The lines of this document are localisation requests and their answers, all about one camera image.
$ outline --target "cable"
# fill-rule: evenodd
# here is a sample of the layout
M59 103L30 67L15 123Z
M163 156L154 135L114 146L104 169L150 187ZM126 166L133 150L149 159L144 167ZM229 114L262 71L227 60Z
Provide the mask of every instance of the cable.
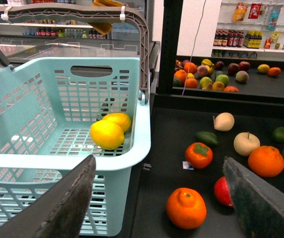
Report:
M194 50L195 50L196 40L197 40L198 32L199 32L199 29L200 29L201 21L202 21L202 18L203 18L203 14L204 14L204 11L205 11L206 1L207 1L207 0L205 0L204 3L203 3L202 12L201 12L201 18L200 18L200 20L199 20L198 29L197 29L197 32L196 32L196 35L195 35L195 40L194 40L194 42L193 42L193 48L192 48L192 52L191 52L191 56L190 56L190 62L191 62L191 60L192 60L192 55L193 55L193 52L194 52ZM187 78L188 78L189 70L190 70L190 67L188 68L186 80L187 80ZM186 89L186 81L185 81L185 85L184 85L184 87L183 87L183 91L182 91L182 94L181 94L182 96L183 96L183 94L184 94L184 92L185 92L185 89Z

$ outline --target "shopping basket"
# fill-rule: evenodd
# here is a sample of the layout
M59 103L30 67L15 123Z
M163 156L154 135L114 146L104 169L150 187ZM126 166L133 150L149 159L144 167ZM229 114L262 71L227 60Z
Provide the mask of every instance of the shopping basket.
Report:
M0 226L93 154L96 176L80 234L120 232L131 167L150 149L150 108L139 100L141 61L41 58L0 68ZM80 76L74 68L107 73ZM90 126L112 112L133 123L124 143L107 151L92 141Z

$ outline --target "yellow lemon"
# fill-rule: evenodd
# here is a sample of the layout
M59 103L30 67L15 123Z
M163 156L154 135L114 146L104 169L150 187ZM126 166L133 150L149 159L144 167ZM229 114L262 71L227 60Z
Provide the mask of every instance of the yellow lemon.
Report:
M125 113L110 113L102 118L102 120L109 120L118 124L124 133L131 127L131 118Z
M122 128L109 120L93 123L90 134L93 142L105 150L115 150L125 139Z

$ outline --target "black pole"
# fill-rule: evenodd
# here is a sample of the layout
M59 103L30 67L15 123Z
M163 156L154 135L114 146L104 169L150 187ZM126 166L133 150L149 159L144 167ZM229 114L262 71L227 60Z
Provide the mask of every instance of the black pole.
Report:
M164 0L161 63L157 93L172 91L183 0Z

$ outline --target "gray basket handle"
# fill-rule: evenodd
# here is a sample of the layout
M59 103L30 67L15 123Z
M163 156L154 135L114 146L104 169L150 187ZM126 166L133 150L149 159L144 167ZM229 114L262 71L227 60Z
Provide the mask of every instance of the gray basket handle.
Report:
M0 6L0 23L20 23L27 20L77 20L86 23L123 22L122 7L92 7L65 3L38 3L22 6ZM124 8L125 22L137 27L140 35L140 79L139 89L149 101L149 35L145 18L136 10Z

